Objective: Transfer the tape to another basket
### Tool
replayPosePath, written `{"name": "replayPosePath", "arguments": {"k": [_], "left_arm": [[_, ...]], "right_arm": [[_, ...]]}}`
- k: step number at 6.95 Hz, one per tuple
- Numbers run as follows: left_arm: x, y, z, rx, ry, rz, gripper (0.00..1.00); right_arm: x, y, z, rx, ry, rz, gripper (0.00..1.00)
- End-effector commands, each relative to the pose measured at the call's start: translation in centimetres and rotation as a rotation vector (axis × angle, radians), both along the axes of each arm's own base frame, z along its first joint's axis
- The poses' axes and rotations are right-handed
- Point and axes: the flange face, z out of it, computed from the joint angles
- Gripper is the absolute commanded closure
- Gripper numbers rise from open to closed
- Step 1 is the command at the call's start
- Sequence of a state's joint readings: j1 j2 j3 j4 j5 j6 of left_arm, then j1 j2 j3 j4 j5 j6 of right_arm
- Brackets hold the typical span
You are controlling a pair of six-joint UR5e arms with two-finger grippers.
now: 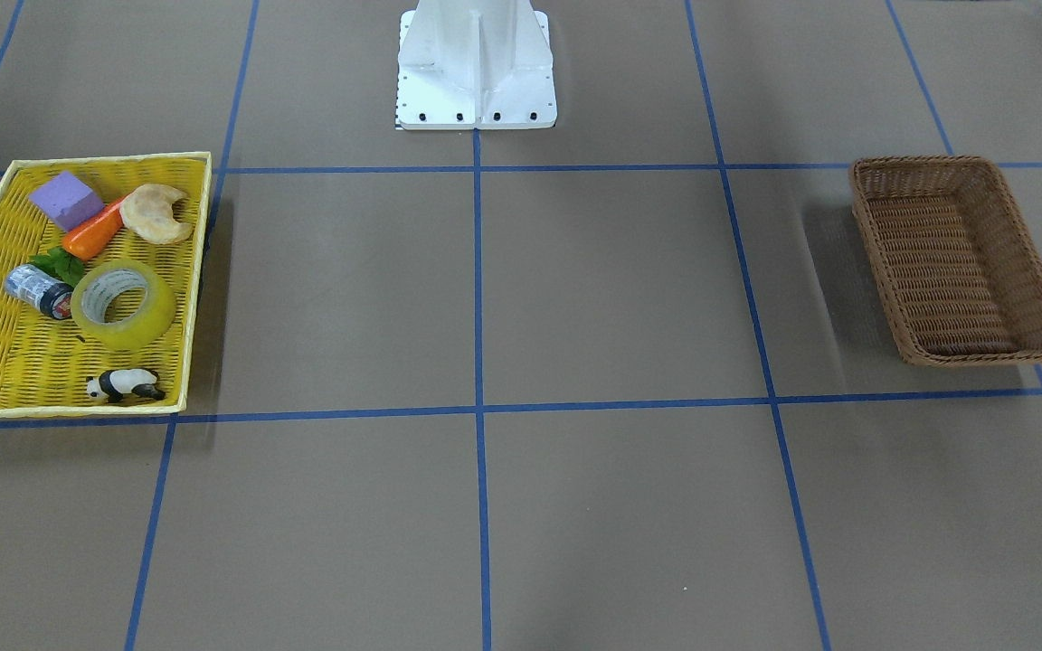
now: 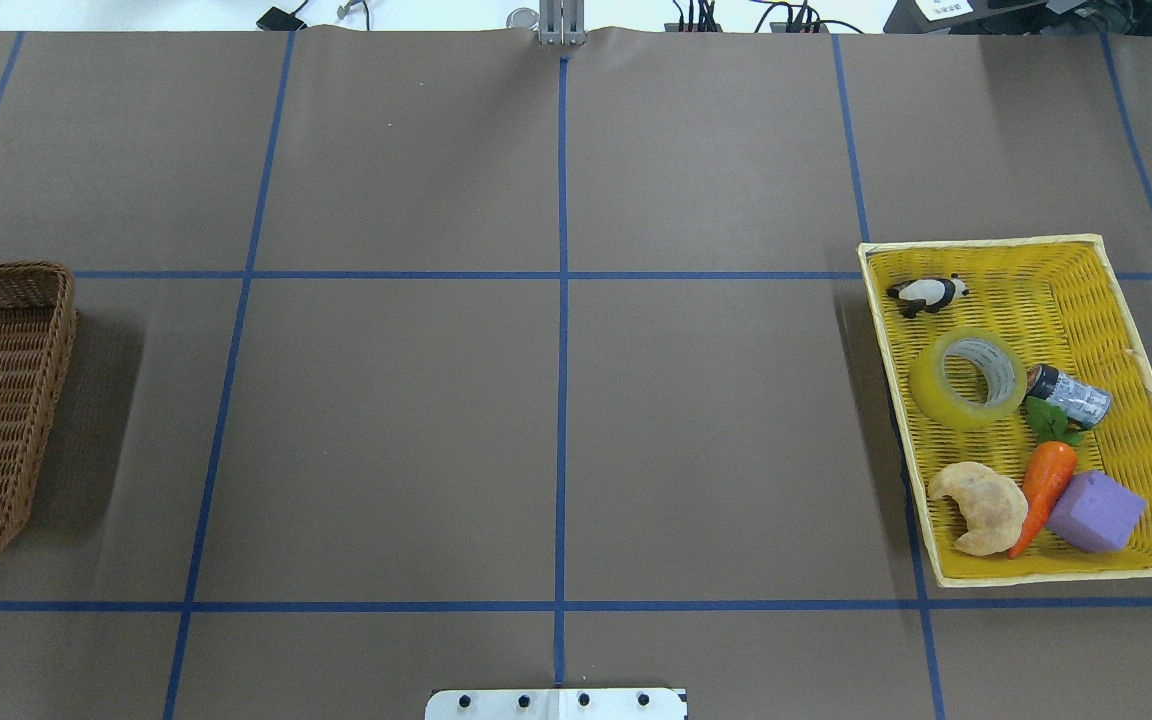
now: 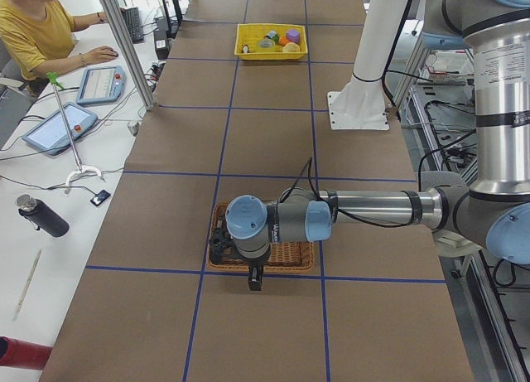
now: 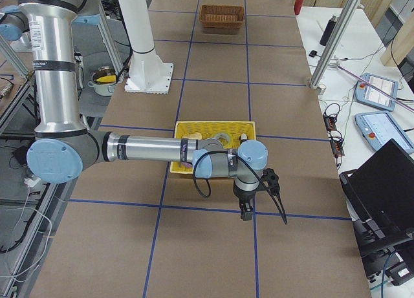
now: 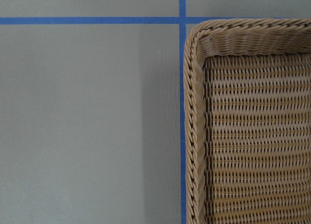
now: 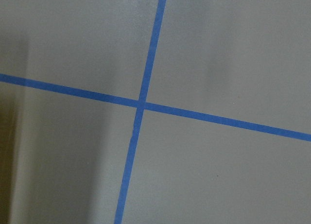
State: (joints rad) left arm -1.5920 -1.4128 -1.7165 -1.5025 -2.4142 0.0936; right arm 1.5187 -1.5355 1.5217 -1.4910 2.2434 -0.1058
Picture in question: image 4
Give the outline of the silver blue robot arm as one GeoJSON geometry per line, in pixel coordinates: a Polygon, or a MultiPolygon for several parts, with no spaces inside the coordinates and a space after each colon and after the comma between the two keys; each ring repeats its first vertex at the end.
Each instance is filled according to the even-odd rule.
{"type": "Polygon", "coordinates": [[[155,160],[193,167],[193,180],[231,178],[241,218],[254,215],[252,199],[266,191],[281,215],[278,176],[267,168],[267,148],[257,140],[225,148],[215,138],[151,138],[92,131],[80,119],[72,24],[79,17],[101,20],[100,0],[17,0],[28,21],[40,123],[27,152],[30,170],[61,184],[99,162],[155,160]]]}

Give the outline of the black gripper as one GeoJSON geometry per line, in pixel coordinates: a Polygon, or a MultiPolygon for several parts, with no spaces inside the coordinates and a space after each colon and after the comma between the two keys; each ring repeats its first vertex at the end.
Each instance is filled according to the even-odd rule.
{"type": "MultiPolygon", "coordinates": [[[[233,185],[234,195],[238,198],[239,209],[241,212],[241,220],[250,221],[254,215],[254,207],[252,204],[252,199],[255,197],[255,191],[245,191],[239,188],[237,185],[233,185]]],[[[273,203],[276,206],[284,224],[287,224],[287,215],[285,208],[283,206],[281,195],[276,188],[268,188],[268,194],[271,197],[273,203]]]]}

